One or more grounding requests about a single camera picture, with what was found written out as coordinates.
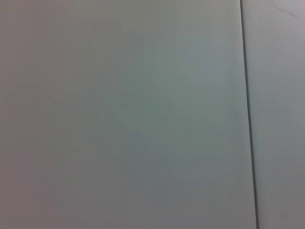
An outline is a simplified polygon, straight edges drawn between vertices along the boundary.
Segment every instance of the gray wall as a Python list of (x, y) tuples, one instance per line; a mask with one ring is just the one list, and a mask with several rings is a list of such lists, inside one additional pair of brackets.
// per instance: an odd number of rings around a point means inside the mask
[(1, 228), (255, 228), (238, 0), (0, 18)]
[(260, 229), (305, 225), (305, 2), (243, 0)]

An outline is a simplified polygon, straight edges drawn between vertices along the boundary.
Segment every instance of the white wall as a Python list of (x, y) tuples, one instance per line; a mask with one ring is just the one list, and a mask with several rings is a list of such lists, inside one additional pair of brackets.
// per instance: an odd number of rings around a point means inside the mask
[(305, 225), (305, 2), (243, 0), (260, 229)]
[(0, 228), (255, 228), (238, 0), (0, 4)]

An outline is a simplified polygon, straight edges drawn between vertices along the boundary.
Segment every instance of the vertical gap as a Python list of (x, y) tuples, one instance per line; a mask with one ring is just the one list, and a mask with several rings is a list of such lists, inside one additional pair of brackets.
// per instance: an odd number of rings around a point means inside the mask
[(248, 109), (248, 122), (249, 122), (255, 221), (256, 221), (256, 229), (259, 229), (260, 227), (259, 227), (259, 214), (258, 214), (258, 203), (257, 203), (257, 186), (256, 186), (254, 151), (253, 151), (253, 135), (252, 135), (251, 111), (250, 111), (250, 100), (249, 100), (249, 80), (248, 80), (247, 56), (246, 56), (245, 34), (244, 34), (243, 0), (240, 0), (240, 12), (241, 12), (241, 17), (242, 17), (241, 19), (242, 19), (243, 50), (244, 50), (244, 73), (245, 73), (245, 82), (246, 82), (246, 96), (247, 96), (247, 109)]

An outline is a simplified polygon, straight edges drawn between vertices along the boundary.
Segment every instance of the white surface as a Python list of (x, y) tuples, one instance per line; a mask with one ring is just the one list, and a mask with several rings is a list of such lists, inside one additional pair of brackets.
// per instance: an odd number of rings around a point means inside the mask
[(260, 229), (305, 225), (305, 2), (243, 0)]
[(255, 228), (238, 0), (0, 10), (0, 228)]

